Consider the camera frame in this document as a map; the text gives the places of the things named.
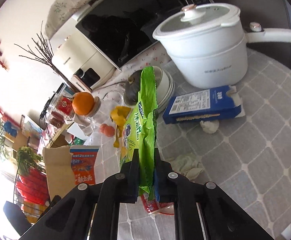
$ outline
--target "nutrition label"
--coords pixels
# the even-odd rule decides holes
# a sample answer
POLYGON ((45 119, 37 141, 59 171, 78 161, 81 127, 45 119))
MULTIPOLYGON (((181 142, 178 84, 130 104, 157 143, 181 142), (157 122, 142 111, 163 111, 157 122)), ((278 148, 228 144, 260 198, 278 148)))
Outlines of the nutrition label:
POLYGON ((209 109, 210 90, 203 90, 175 98, 169 114, 209 109))

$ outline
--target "orange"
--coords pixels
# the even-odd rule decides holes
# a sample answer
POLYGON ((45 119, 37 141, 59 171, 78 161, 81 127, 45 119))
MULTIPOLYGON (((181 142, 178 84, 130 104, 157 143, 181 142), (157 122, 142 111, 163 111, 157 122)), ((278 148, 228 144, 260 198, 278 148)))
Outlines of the orange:
POLYGON ((100 133, 104 133, 104 129, 108 127, 108 125, 106 123, 103 123, 100 125, 100 133))
POLYGON ((108 125, 104 128, 104 134, 107 137, 113 137, 115 135, 115 129, 112 126, 108 125))
POLYGON ((94 106, 94 98, 88 92, 79 92, 73 95, 72 107, 76 114, 86 115, 94 106))

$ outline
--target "crumpled tissue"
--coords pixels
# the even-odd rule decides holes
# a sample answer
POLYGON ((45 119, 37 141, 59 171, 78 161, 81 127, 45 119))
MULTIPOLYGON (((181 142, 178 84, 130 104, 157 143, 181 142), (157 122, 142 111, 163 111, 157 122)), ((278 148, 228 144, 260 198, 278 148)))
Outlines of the crumpled tissue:
POLYGON ((204 132, 212 134, 215 133, 216 130, 218 130, 220 122, 219 120, 201 121, 200 125, 204 132))
POLYGON ((170 162, 173 171, 193 181, 204 170, 199 158, 200 157, 193 153, 190 153, 188 155, 180 155, 175 159, 173 158, 167 161, 170 162))

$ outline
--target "pot lid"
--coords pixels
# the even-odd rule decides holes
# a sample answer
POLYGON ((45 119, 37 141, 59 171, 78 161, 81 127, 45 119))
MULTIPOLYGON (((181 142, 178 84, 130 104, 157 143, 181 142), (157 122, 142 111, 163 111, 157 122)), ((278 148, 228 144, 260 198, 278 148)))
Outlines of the pot lid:
POLYGON ((217 27, 234 26, 240 21, 240 9, 226 3, 200 6, 187 5, 182 11, 162 22, 153 32, 153 38, 172 38, 192 35, 217 27))

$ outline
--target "red bag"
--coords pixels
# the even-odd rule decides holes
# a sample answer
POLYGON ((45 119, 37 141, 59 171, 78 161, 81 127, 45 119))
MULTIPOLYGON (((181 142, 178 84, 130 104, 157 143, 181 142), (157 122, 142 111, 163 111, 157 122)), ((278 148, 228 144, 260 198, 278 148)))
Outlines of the red bag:
POLYGON ((20 195, 28 202, 45 205, 49 199, 47 177, 35 169, 29 170, 28 176, 20 176, 16 183, 20 195))

